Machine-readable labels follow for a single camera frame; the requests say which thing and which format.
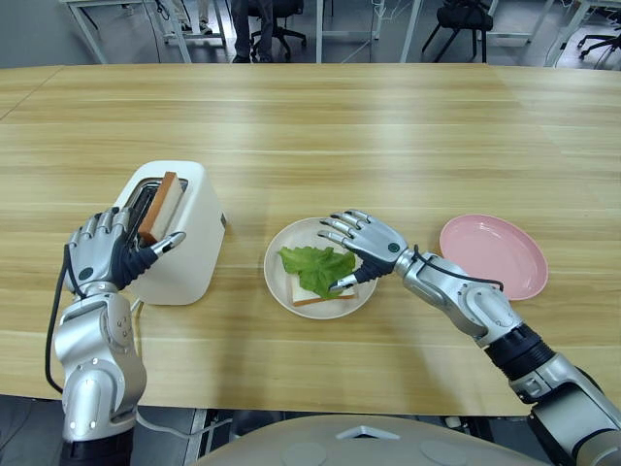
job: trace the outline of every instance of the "office chair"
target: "office chair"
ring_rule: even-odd
[[[489,10],[489,7],[478,0],[445,0],[444,6],[438,8],[438,12],[436,13],[438,25],[436,29],[434,29],[434,32],[431,33],[431,36],[429,36],[429,39],[427,39],[422,52],[424,53],[441,27],[452,29],[453,34],[434,60],[434,63],[438,63],[448,49],[448,46],[450,46],[455,37],[457,37],[457,34],[459,34],[462,29],[470,29],[473,31],[473,57],[476,56],[476,31],[481,31],[481,45],[483,48],[482,58],[483,63],[486,63],[486,32],[494,27],[494,19],[485,13],[487,10]]]
[[[291,48],[285,40],[286,36],[297,37],[302,39],[302,47],[307,45],[307,36],[296,31],[290,31],[286,29],[286,19],[292,15],[301,15],[304,10],[304,0],[274,0],[273,2],[273,14],[274,14],[274,32],[272,37],[276,37],[282,46],[284,47],[284,59],[285,61],[291,61]],[[248,15],[250,17],[261,17],[259,8],[253,0],[248,2]],[[284,18],[284,27],[278,26],[278,18]],[[259,47],[259,43],[254,42],[254,38],[261,35],[261,31],[253,32],[250,35],[250,43],[252,45],[252,51],[250,56],[252,61],[256,60],[256,51]]]
[[[621,27],[615,27],[614,30],[619,31],[621,30]],[[611,47],[610,51],[615,51],[621,48],[621,34],[619,34],[618,36],[603,36],[600,34],[589,34],[587,36],[584,36],[582,40],[578,42],[578,48],[582,49],[582,46],[584,46],[584,43],[588,41],[589,39],[602,39],[602,41],[598,42],[594,46],[589,47],[587,50],[583,50],[580,53],[581,60],[583,60],[584,57],[589,54],[589,51],[593,49],[599,49],[600,47],[610,46]]]

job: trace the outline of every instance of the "lettuce leaf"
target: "lettuce leaf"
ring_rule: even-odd
[[[353,252],[334,252],[334,248],[281,248],[278,252],[282,265],[288,274],[300,276],[300,286],[324,299],[336,298],[342,291],[330,292],[332,283],[349,275],[356,265]]]

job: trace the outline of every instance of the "white plate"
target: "white plate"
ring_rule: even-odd
[[[265,252],[263,274],[268,288],[283,307],[298,316],[318,319],[347,316],[365,304],[376,289],[377,280],[373,280],[357,284],[356,297],[353,299],[331,299],[305,306],[293,306],[287,290],[288,274],[284,271],[278,251],[282,247],[294,249],[310,246],[319,249],[333,247],[335,252],[345,253],[345,248],[317,236],[317,231],[329,228],[319,223],[319,218],[298,220],[280,230]],[[356,256],[356,268],[360,267],[361,263],[360,258]]]

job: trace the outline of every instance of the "white table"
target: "white table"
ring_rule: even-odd
[[[384,0],[377,5],[377,7],[383,11]],[[374,7],[373,15],[376,14],[376,8]],[[381,30],[381,23],[383,15],[377,16],[377,29],[373,31],[373,38],[379,39],[379,32]],[[324,37],[347,37],[360,40],[369,39],[369,31],[324,31],[323,30],[323,0],[317,0],[317,32],[316,32],[316,62],[321,63],[323,53],[323,38]]]
[[[621,8],[621,0],[580,0],[580,6],[573,14],[570,24],[563,30],[561,37],[554,44],[554,49],[550,51],[549,56],[545,60],[545,66],[556,66],[563,54],[563,50],[567,47],[570,37],[578,30],[591,7]]]
[[[64,3],[69,7],[71,14],[73,15],[76,23],[80,27],[84,38],[90,45],[90,48],[93,50],[93,53],[97,57],[97,60],[102,64],[109,63],[108,58],[102,51],[98,41],[95,40],[90,28],[86,24],[84,20],[84,13],[82,8],[84,7],[105,7],[111,5],[127,5],[127,4],[150,4],[151,6],[155,4],[153,0],[59,0],[60,3]],[[192,60],[190,58],[190,54],[187,50],[186,40],[207,40],[207,39],[221,39],[222,46],[226,46],[225,38],[224,38],[224,29],[222,27],[222,18],[220,17],[220,11],[215,6],[215,16],[217,18],[217,24],[219,27],[219,33],[210,34],[209,36],[201,35],[201,34],[185,34],[181,32],[181,27],[179,22],[177,21],[177,17],[175,15],[175,7],[173,5],[172,0],[161,0],[161,3],[166,7],[170,15],[170,22],[173,28],[173,34],[167,34],[167,31],[164,30],[164,26],[161,22],[161,16],[159,13],[151,13],[151,17],[155,18],[155,24],[164,37],[166,43],[170,40],[177,40],[179,50],[181,52],[181,58],[185,63],[191,63]]]
[[[489,12],[488,12],[488,14],[491,17],[493,17],[494,13],[496,13],[496,9],[498,8],[498,3],[499,3],[499,0],[492,1],[492,4],[490,5]],[[547,13],[550,11],[550,8],[552,8],[553,3],[554,3],[554,0],[545,1],[545,4],[543,5],[543,9],[541,10],[541,13],[539,14],[537,22],[535,23],[535,26],[533,27],[531,32],[499,32],[499,31],[492,30],[487,33],[487,37],[522,38],[522,39],[526,39],[526,43],[528,44],[529,42],[533,40],[533,38],[539,32],[539,28],[541,27],[541,24],[543,23],[543,19],[545,18],[545,15],[547,15]],[[406,60],[408,59],[409,45],[411,44],[411,38],[413,36],[416,23],[418,22],[418,16],[420,14],[421,6],[422,6],[422,0],[414,0],[411,4],[411,14],[409,16],[408,30],[406,32],[406,41],[404,42],[404,47],[401,52],[401,58],[399,60],[401,63],[405,63]]]

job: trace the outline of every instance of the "bread slice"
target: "bread slice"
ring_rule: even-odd
[[[138,234],[148,246],[162,241],[183,195],[181,183],[175,172],[166,172],[157,188],[145,219],[138,227]]]
[[[294,306],[305,306],[312,303],[320,303],[322,301],[330,301],[324,299],[312,291],[303,289],[300,286],[300,276],[298,274],[287,274],[287,283],[290,290],[291,303]],[[337,298],[334,299],[353,299],[357,297],[356,287],[347,288]]]

